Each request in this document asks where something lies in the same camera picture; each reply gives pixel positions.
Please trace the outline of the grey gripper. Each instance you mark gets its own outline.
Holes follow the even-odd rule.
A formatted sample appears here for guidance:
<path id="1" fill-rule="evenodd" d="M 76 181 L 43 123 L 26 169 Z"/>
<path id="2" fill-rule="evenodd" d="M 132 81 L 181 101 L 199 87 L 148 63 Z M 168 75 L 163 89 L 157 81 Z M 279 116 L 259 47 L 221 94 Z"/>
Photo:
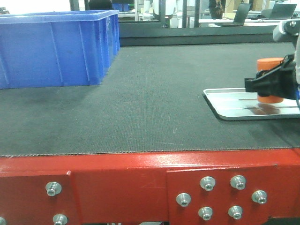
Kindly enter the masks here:
<path id="1" fill-rule="evenodd" d="M 300 20 L 280 21 L 273 30 L 273 40 L 292 42 L 295 55 L 288 54 L 274 68 L 257 71 L 254 78 L 245 78 L 245 91 L 256 92 L 263 97 L 273 95 L 286 99 L 297 99 L 297 83 L 300 83 Z"/>

